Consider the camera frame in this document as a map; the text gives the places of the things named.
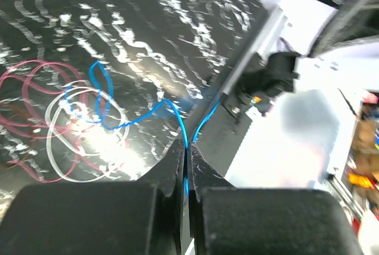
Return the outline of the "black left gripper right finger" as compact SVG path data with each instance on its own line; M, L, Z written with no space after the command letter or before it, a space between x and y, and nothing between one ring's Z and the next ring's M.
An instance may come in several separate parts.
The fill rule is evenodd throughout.
M233 200L236 188L204 158L188 149L189 227L196 254L233 254Z

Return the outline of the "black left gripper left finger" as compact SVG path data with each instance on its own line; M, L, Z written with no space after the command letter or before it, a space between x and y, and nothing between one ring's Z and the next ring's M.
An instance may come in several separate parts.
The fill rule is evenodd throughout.
M180 254L185 146L175 140L165 156L132 183L130 253Z

